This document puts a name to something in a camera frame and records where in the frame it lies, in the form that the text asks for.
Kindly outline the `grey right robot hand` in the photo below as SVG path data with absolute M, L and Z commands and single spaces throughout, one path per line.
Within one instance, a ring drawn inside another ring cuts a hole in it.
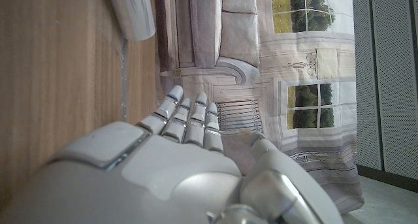
M 324 189 L 262 133 L 242 174 L 223 151 L 214 103 L 173 87 L 131 125 L 58 151 L 1 210 L 2 223 L 341 223 Z

